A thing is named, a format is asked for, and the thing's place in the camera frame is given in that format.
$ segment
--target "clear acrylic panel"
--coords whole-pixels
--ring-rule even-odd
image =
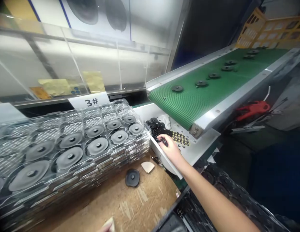
[[[150,46],[135,42],[118,43],[123,90],[145,87]]]
[[[166,73],[170,50],[150,46],[146,82]]]
[[[164,43],[151,43],[158,47],[0,14],[0,98],[19,103],[143,89],[166,72],[172,32],[165,32]]]
[[[62,30],[81,76],[97,73],[101,75],[106,91],[120,90],[121,79],[116,40],[69,28],[62,28]]]

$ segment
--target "human hand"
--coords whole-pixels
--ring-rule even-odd
[[[181,170],[181,168],[187,164],[187,161],[183,158],[182,154],[180,153],[180,150],[177,146],[177,144],[173,141],[171,137],[165,134],[160,134],[157,137],[159,140],[164,138],[166,142],[168,143],[168,147],[164,145],[164,143],[161,141],[159,143],[160,147],[164,151],[164,153],[167,155],[169,160],[175,165],[175,167],[178,170]]]

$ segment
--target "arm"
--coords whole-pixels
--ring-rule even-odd
[[[159,135],[168,142],[159,145],[194,192],[218,232],[259,232],[255,224],[232,202],[200,175],[181,155],[168,135]]]

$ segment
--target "poster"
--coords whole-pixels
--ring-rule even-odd
[[[129,0],[60,0],[72,29],[131,40]],[[72,32],[76,37],[84,33]]]

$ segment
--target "wooden table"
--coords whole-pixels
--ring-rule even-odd
[[[151,160],[150,155],[153,155],[152,150],[32,231],[97,232],[110,217],[115,220],[117,232],[151,231],[176,201],[176,192],[180,192],[169,175]],[[155,165],[149,174],[140,165],[145,161]],[[126,171],[131,168],[140,173],[136,188],[125,184]]]

